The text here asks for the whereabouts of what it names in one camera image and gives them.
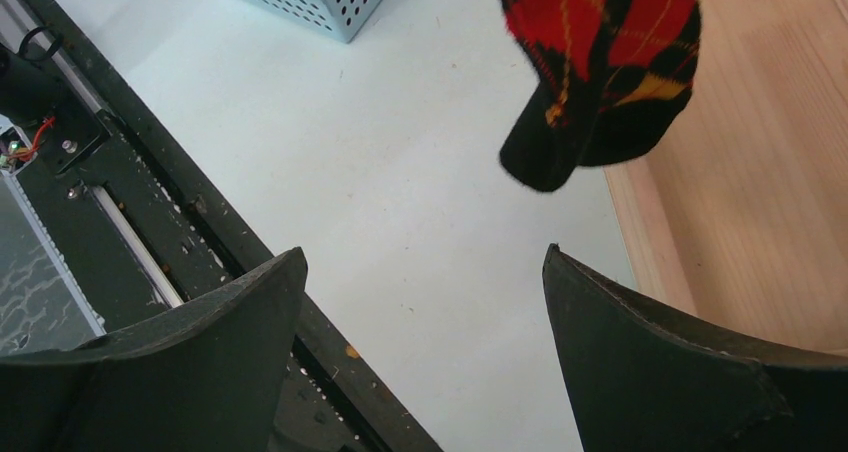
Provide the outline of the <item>wooden hanger stand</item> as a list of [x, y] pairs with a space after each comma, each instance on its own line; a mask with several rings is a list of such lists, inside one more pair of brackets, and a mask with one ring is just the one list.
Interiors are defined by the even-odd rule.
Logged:
[[694, 95], [606, 172], [637, 289], [847, 352], [847, 0], [702, 0]]

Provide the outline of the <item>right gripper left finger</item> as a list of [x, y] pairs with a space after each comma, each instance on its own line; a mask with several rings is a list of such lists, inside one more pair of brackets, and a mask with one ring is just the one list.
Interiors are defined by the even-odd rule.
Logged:
[[69, 351], [1, 361], [5, 451], [262, 451], [308, 265], [291, 249]]

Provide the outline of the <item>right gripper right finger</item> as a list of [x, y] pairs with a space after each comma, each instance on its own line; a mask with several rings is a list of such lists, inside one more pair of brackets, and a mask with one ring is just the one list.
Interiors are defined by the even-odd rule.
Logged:
[[544, 295], [587, 451], [843, 451], [847, 360], [714, 325], [551, 245]]

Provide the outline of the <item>red black argyle sock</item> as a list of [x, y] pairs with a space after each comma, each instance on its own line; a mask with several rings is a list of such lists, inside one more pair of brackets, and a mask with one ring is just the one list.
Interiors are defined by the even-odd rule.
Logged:
[[538, 77], [500, 152], [535, 191], [644, 156], [693, 94], [700, 0], [500, 0]]

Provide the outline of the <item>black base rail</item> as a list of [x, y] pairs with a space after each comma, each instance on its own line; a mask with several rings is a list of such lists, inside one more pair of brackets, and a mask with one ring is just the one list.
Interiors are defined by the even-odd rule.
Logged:
[[[69, 351], [272, 253], [55, 0], [1, 0], [1, 361]], [[434, 451], [306, 295], [262, 451]]]

